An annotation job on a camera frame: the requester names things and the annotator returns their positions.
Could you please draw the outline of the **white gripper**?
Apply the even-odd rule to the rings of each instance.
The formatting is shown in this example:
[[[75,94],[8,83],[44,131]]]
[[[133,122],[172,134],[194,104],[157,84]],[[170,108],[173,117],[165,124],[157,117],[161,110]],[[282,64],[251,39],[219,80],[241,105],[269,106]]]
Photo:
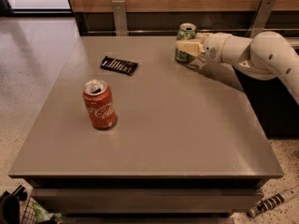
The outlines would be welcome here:
[[[193,57],[199,57],[202,62],[221,63],[223,46],[231,34],[197,33],[197,39],[178,40],[176,48]]]

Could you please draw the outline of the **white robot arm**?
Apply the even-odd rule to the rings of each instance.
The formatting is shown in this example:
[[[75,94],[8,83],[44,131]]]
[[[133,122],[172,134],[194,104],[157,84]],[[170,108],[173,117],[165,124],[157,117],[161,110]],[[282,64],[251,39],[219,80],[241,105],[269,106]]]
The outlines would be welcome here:
[[[178,40],[178,50],[203,61],[227,63],[259,80],[277,77],[299,104],[299,55],[282,35],[261,32],[253,38],[226,33],[198,33]]]

